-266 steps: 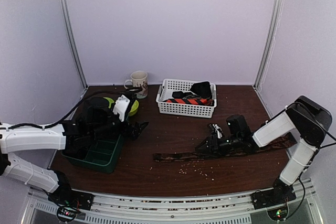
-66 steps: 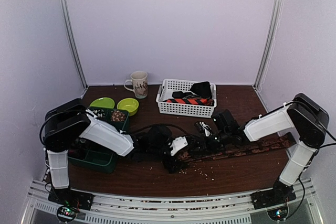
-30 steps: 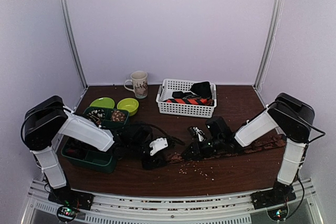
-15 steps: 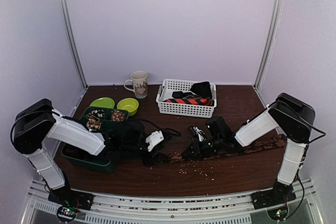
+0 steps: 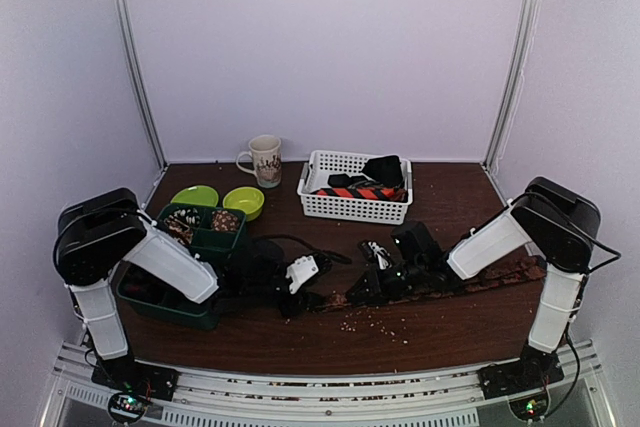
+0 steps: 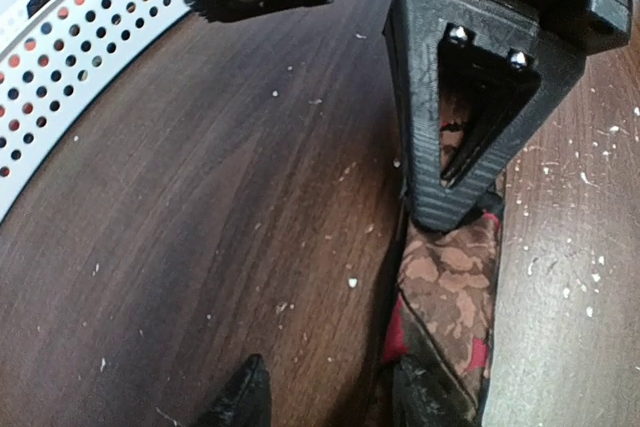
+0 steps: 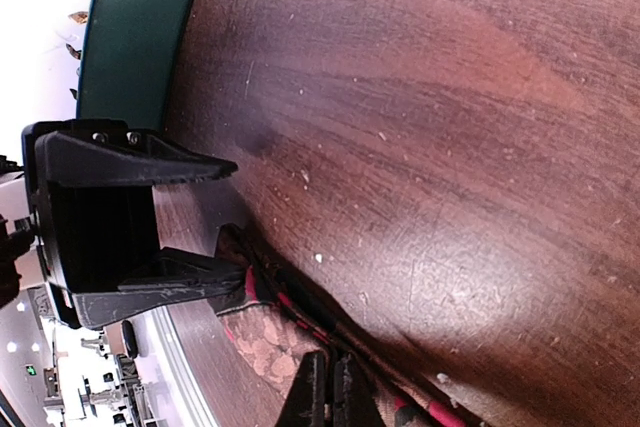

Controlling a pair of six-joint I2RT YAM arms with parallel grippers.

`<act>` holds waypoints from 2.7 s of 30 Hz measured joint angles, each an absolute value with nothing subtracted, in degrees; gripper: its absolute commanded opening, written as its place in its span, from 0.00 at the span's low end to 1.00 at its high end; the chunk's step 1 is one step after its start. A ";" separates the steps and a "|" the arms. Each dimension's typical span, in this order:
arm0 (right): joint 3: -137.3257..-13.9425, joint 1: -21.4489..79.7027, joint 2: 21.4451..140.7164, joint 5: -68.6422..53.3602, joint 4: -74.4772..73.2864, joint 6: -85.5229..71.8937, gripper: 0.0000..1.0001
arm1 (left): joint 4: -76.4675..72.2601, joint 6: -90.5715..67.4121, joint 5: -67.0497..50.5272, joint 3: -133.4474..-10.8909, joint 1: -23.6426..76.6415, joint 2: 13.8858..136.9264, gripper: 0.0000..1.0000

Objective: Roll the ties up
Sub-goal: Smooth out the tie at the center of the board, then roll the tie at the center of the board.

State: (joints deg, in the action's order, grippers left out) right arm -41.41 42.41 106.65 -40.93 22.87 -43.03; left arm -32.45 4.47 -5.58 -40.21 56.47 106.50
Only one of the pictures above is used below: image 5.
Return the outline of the dark red patterned tie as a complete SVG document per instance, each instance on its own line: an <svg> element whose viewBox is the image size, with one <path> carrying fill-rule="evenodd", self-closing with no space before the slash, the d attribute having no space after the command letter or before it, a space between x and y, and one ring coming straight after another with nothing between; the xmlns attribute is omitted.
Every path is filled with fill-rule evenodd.
<svg viewBox="0 0 640 427"><path fill-rule="evenodd" d="M462 297L488 290L501 289L518 284L535 282L545 277L544 263L539 256L525 256L517 260L499 262L468 279L461 280L453 274L447 274L449 284L442 291L416 289L404 297L384 297L381 293L379 305L350 305L345 293L320 296L320 306L314 313L334 312L364 306L385 306L416 301L435 301L452 297Z"/></svg>

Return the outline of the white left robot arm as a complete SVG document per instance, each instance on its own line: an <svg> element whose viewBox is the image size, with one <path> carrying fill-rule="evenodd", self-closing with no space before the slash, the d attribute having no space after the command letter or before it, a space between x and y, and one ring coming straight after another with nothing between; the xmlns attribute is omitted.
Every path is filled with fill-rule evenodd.
<svg viewBox="0 0 640 427"><path fill-rule="evenodd" d="M149 217L121 187L64 209L57 221L54 268L87 327L96 365L123 391L144 380L115 296L165 322L213 329L220 318L268 305L291 318L319 301L308 286L332 265L312 249L286 262L274 238L250 239L245 216L178 204Z"/></svg>

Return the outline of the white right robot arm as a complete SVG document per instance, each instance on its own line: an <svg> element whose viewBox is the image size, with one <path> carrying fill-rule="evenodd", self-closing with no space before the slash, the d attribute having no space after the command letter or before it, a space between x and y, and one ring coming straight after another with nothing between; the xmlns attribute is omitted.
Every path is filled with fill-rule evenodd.
<svg viewBox="0 0 640 427"><path fill-rule="evenodd" d="M545 178L537 177L523 194L456 245L445 250L426 225L409 220L391 237L401 254L395 263L374 243L360 245L368 268L347 291L352 305L383 305L417 290L438 294L461 292L477 285L486 268L513 251L532 245L533 264L543 268L545 284L539 306L512 377L519 387L535 387L551 371L553 356L570 320L579 309L596 248L620 253L597 239L601 214L594 203Z"/></svg>

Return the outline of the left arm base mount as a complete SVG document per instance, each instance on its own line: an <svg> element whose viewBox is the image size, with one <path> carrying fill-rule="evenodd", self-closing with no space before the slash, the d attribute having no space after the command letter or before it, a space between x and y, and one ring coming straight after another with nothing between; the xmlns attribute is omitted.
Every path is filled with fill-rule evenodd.
<svg viewBox="0 0 640 427"><path fill-rule="evenodd" d="M137 364L138 379L115 382L104 370L96 366L93 383L115 390L107 401L107 413L119 424L138 422L155 401L171 401L179 373L175 369L148 364Z"/></svg>

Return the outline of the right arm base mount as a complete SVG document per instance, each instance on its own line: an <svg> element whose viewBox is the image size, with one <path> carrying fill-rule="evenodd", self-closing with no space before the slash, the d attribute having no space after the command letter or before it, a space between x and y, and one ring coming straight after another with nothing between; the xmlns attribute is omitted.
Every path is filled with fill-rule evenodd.
<svg viewBox="0 0 640 427"><path fill-rule="evenodd" d="M511 414L520 421L541 421L551 409L549 386L564 379L556 354L490 364L478 372L485 400L505 398Z"/></svg>

